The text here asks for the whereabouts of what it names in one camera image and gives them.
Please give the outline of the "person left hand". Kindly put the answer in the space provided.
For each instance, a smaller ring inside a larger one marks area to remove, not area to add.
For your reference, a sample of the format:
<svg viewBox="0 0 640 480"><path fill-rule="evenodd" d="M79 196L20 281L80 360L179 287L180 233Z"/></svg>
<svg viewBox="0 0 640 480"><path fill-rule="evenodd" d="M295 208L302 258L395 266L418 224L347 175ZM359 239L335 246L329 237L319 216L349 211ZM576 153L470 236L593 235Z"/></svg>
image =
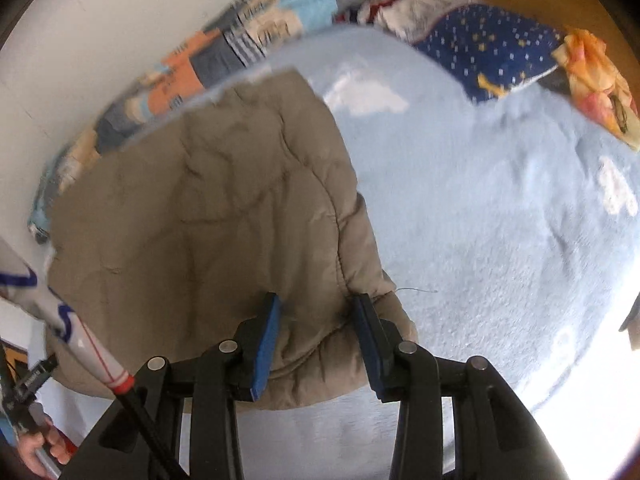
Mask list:
<svg viewBox="0 0 640 480"><path fill-rule="evenodd" d="M17 453L24 465L43 479L58 479L77 446L46 414L24 415L18 423Z"/></svg>

